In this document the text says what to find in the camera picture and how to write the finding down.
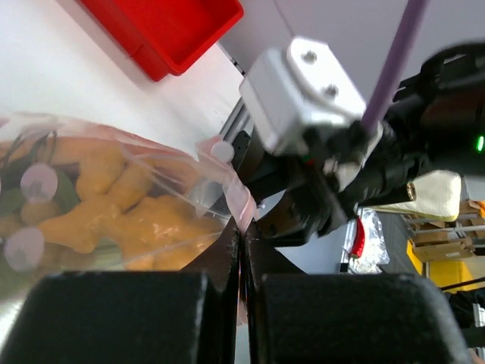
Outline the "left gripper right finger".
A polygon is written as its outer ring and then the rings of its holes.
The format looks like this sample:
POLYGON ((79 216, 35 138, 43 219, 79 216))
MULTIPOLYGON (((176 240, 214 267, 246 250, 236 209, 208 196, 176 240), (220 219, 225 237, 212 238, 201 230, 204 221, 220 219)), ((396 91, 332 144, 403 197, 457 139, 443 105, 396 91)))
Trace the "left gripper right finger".
POLYGON ((469 363, 441 290, 418 275, 308 275, 251 225, 244 278, 253 363, 469 363))

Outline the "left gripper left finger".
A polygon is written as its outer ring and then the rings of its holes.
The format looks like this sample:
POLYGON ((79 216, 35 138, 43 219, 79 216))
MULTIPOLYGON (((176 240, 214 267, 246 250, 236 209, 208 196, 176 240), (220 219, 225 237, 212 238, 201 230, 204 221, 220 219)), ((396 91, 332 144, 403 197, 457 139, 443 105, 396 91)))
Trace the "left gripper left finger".
POLYGON ((3 363, 232 363, 239 230, 180 271, 69 271, 28 294, 3 363))

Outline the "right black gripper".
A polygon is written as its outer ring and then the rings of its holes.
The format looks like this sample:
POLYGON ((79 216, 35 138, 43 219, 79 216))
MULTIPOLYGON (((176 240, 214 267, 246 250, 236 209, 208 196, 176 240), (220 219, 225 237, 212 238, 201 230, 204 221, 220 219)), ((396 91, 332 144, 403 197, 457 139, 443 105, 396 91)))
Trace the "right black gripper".
POLYGON ((428 171, 427 156, 386 125, 362 165, 370 141, 353 124, 328 139, 321 128, 303 134, 309 153, 273 156, 257 132, 241 131, 233 141, 232 161, 257 203, 282 192, 281 200, 256 226, 275 246, 301 246, 312 234, 324 236, 356 217, 359 207, 409 201, 408 185, 428 171))

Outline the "yellow ginger root toy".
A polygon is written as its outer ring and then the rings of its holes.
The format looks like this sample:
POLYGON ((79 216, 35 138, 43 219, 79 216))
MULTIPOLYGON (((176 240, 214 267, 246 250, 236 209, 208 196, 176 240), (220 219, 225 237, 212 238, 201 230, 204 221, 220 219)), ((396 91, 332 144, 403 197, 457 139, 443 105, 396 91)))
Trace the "yellow ginger root toy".
POLYGON ((184 199, 154 196, 155 158, 129 160, 103 143, 79 160, 80 203, 37 225, 48 243, 93 253, 103 239, 116 243, 129 270, 179 270, 219 237, 224 225, 200 216, 184 199))

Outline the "clear zip top bag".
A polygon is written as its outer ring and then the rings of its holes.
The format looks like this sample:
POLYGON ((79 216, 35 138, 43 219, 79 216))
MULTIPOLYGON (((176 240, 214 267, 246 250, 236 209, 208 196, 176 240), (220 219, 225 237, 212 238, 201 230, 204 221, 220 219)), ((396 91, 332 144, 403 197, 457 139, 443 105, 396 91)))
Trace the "clear zip top bag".
POLYGON ((257 212, 219 136, 196 154, 59 115, 1 118, 1 332, 27 292, 67 270, 186 267, 257 212))

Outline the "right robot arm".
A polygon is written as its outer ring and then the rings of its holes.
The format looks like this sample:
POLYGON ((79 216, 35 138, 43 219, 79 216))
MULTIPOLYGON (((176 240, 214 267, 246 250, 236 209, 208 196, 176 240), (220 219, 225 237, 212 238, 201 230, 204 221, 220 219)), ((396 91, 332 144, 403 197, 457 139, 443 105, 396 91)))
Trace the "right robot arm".
POLYGON ((276 246, 329 234, 360 207, 401 202, 432 171, 484 173, 482 42, 427 59, 399 83, 372 132, 359 91, 330 47, 313 39, 264 52, 240 93, 253 131, 233 141, 233 166, 255 201, 282 193, 258 222, 276 246))

